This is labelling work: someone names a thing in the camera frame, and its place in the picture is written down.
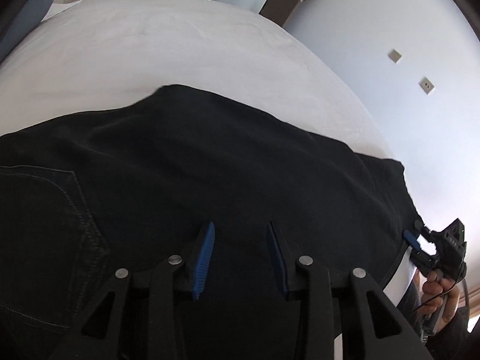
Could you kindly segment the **person's right hand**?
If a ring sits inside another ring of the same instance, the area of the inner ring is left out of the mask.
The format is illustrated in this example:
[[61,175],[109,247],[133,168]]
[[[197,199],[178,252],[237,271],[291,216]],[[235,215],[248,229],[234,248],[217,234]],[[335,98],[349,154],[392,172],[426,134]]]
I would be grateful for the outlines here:
[[421,308],[417,314],[426,322],[427,331],[434,335],[453,320],[461,291],[456,281],[440,270],[429,273],[421,289]]

